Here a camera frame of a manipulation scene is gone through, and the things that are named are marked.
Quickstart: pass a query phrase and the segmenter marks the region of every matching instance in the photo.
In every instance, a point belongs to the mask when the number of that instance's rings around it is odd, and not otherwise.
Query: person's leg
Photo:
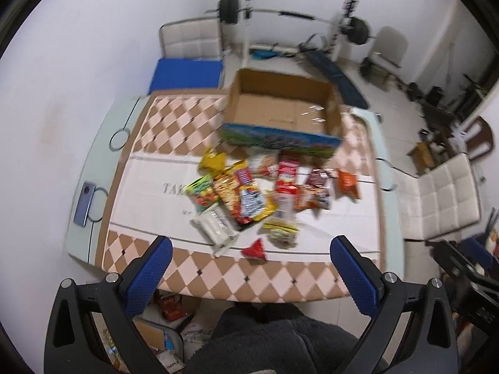
[[[236,304],[220,317],[211,338],[221,338],[233,332],[258,326],[258,310],[251,304]]]
[[[304,314],[293,304],[266,304],[260,310],[262,322],[279,321],[281,319],[293,320],[301,318]]]

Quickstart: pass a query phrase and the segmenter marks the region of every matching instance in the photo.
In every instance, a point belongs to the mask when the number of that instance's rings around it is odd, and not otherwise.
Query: blue cushion
[[[216,89],[223,62],[199,59],[159,59],[149,94],[159,89]]]

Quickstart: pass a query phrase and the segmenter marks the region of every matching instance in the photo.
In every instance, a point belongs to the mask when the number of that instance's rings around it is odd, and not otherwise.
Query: black ring
[[[120,147],[113,147],[113,145],[111,144],[111,142],[113,142],[113,138],[118,134],[120,133],[121,131],[124,131],[127,133],[128,135],[128,138],[126,138],[126,141],[125,143],[123,143],[123,145],[121,145]],[[128,128],[120,128],[118,131],[114,132],[113,133],[113,136],[111,136],[111,139],[109,140],[109,150],[111,150],[112,152],[117,152],[117,151],[120,151],[125,145],[126,145],[126,142],[128,142],[128,139],[130,138],[130,135],[131,135],[131,132]]]
[[[106,194],[106,197],[109,196],[109,193],[107,192],[107,190],[103,187],[97,187],[95,190],[94,190],[94,194],[97,192],[97,191],[102,191],[104,194]],[[97,223],[97,222],[100,222],[102,221],[102,218],[104,217],[104,215],[102,217],[100,217],[99,219],[92,219],[90,217],[90,208],[88,208],[88,214],[87,214],[87,219],[90,221],[90,222],[93,222],[93,223]]]

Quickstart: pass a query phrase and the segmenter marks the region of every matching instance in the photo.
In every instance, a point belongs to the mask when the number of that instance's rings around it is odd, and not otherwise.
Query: small cardboard box
[[[241,69],[230,89],[222,135],[234,146],[329,158],[343,139],[341,103],[330,83]]]

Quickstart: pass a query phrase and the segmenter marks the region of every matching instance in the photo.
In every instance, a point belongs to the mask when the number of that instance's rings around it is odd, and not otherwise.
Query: white cushioned chair
[[[393,170],[404,239],[433,239],[480,221],[477,187],[464,153],[419,178]]]

